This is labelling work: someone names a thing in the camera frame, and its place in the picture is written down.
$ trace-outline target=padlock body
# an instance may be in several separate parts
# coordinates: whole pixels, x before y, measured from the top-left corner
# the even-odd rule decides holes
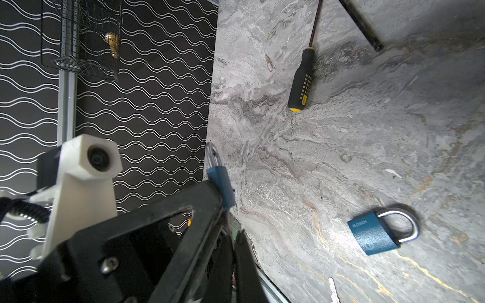
[[[396,236],[384,219],[376,212],[347,222],[357,242],[366,255],[374,255],[399,248]]]

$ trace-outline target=padlock shackle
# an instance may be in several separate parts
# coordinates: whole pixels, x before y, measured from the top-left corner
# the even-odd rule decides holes
[[[215,144],[212,142],[207,142],[206,144],[206,159],[207,159],[207,168],[224,166],[224,162],[221,160],[221,157],[219,156],[217,147],[215,147]]]
[[[382,218],[382,217],[385,217],[385,216],[388,216],[388,215],[393,215],[393,214],[399,214],[399,215],[405,216],[411,222],[411,225],[413,225],[412,233],[405,238],[398,239],[399,243],[404,243],[404,242],[414,240],[420,235],[420,227],[418,225],[418,220],[416,219],[416,217],[413,214],[411,214],[409,211],[406,211],[402,208],[384,209],[383,211],[380,211],[380,212],[377,213],[377,217]]]

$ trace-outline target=screwdriver handle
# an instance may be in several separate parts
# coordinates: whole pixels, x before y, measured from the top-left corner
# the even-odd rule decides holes
[[[288,107],[294,112],[300,112],[305,108],[305,104],[307,103],[308,91],[313,80],[311,71],[314,57],[314,48],[306,48],[303,50],[302,62],[296,70],[293,84],[291,85],[290,98],[288,99]]]

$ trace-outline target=gray marble tabletop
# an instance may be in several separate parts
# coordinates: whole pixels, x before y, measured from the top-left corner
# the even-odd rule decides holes
[[[483,302],[485,1],[324,0],[307,108],[286,107],[317,0],[223,0],[208,139],[266,274],[294,303]],[[414,211],[420,237],[366,256],[347,221]],[[397,232],[407,225],[391,220]]]

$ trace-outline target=wire basket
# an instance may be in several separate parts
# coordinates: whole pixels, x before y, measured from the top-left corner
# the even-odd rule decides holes
[[[121,0],[43,0],[42,64],[117,81],[121,22]]]

